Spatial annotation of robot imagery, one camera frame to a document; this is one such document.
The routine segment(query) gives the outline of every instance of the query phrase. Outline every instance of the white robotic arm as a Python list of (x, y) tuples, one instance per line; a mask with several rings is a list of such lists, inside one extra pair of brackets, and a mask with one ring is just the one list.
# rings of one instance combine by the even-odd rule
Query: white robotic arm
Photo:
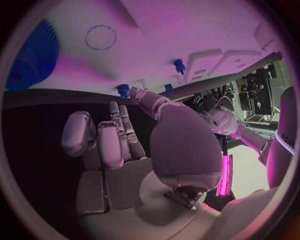
[(256, 132), (245, 127), (232, 112), (224, 106), (212, 109), (203, 114), (211, 130), (216, 134), (230, 135), (242, 140), (247, 146), (258, 153), (258, 160), (266, 165), (271, 142)]

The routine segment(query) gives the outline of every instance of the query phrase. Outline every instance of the pink light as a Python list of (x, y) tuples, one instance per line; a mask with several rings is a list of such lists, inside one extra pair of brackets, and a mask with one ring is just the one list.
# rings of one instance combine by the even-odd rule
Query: pink light
[(222, 181), (220, 183), (220, 196), (226, 195), (226, 188), (227, 188), (227, 182), (228, 182), (228, 156), (223, 156), (223, 175), (222, 175)]

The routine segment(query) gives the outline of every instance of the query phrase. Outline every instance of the drawn circle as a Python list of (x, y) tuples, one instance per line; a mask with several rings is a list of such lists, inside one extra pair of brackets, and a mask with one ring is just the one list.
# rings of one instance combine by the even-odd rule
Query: drawn circle
[(110, 49), (116, 41), (116, 31), (106, 25), (93, 26), (85, 35), (86, 45), (94, 50)]

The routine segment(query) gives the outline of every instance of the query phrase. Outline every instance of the white surface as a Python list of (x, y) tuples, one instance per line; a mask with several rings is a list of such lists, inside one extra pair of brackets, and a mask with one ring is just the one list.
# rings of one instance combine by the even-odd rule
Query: white surface
[(244, 198), (254, 191), (268, 190), (267, 169), (258, 160), (252, 148), (240, 145), (228, 150), (233, 155), (232, 191), (237, 199)]
[[(259, 35), (260, 22), (235, 0), (65, 0), (46, 19), (60, 56), (52, 75), (34, 88), (118, 95), (116, 86), (142, 88), (144, 80), (160, 93), (166, 84), (240, 72), (272, 52), (259, 44), (270, 36)], [(115, 32), (115, 44), (111, 30), (89, 32), (99, 25)], [(176, 59), (186, 75), (176, 72)]]

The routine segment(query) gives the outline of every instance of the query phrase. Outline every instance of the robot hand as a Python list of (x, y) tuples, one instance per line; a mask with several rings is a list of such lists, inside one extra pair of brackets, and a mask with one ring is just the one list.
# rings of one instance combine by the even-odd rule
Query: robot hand
[(234, 135), (241, 125), (241, 123), (237, 121), (236, 116), (224, 106), (220, 106), (219, 109), (213, 108), (209, 112), (204, 112), (203, 116), (215, 134)]

